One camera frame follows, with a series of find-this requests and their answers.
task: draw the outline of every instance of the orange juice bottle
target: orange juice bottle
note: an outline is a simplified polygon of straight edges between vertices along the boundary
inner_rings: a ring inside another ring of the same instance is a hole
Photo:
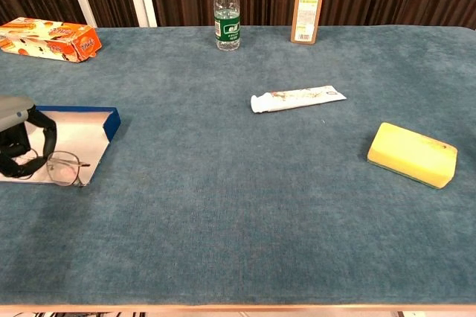
[[[295,0],[291,42],[314,44],[318,34],[322,0]]]

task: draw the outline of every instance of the white tube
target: white tube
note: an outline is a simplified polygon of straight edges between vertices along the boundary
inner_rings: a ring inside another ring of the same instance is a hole
[[[334,86],[327,85],[320,88],[291,90],[289,92],[266,92],[260,97],[253,95],[251,97],[251,109],[256,113],[279,111],[345,99],[346,97],[337,92]]]

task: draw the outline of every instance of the water bottle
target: water bottle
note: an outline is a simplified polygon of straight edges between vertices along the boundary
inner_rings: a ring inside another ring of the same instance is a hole
[[[222,51],[239,47],[239,0],[213,0],[216,46]]]

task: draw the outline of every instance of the wooden table edge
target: wooden table edge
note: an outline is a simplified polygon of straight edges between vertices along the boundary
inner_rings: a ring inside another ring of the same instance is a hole
[[[476,311],[476,304],[8,304],[0,305],[0,313],[8,312],[289,312],[306,310],[365,311]]]

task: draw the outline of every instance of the orange box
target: orange box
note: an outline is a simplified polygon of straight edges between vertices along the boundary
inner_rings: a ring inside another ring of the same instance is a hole
[[[6,53],[82,62],[101,48],[89,25],[19,17],[0,26],[0,48]]]

